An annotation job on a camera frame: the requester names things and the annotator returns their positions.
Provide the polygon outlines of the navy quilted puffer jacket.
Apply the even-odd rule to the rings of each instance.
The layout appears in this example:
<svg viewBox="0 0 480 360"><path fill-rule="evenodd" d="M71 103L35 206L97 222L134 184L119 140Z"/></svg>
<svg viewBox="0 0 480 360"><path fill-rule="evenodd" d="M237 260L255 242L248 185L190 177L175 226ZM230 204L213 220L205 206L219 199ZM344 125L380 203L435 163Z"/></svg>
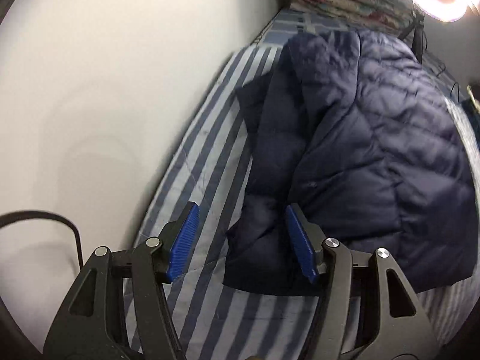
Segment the navy quilted puffer jacket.
<svg viewBox="0 0 480 360"><path fill-rule="evenodd" d="M470 161L443 94L402 41L369 30L297 34L237 98L252 164L226 234L226 286L312 294L287 230L291 204L351 250L390 250L417 292L473 275Z"/></svg>

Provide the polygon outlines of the blue white striped bed cover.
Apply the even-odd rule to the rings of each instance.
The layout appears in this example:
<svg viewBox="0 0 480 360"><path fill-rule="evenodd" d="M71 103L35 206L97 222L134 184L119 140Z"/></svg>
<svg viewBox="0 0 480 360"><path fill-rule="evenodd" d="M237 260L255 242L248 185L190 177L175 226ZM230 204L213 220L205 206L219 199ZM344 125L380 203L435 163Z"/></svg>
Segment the blue white striped bed cover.
<svg viewBox="0 0 480 360"><path fill-rule="evenodd" d="M235 90L278 61L272 46L236 52L194 117L160 181L137 240L156 235L187 201L199 205L199 230L183 273L166 288L189 359L292 359L300 352L316 300L255 295L223 285L226 231L239 219L251 169L247 130Z"/></svg>

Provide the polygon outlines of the black mini tripod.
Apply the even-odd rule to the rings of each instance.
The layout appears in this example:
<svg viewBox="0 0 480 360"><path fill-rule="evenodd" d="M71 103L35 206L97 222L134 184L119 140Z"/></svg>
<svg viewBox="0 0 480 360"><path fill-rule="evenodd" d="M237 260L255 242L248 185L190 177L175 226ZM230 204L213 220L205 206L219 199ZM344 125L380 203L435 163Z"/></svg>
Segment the black mini tripod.
<svg viewBox="0 0 480 360"><path fill-rule="evenodd" d="M405 41L409 36L412 36L411 51L414 54L418 63L423 63L423 54L425 50L425 13L416 8L412 11L412 21L400 33L398 39Z"/></svg>

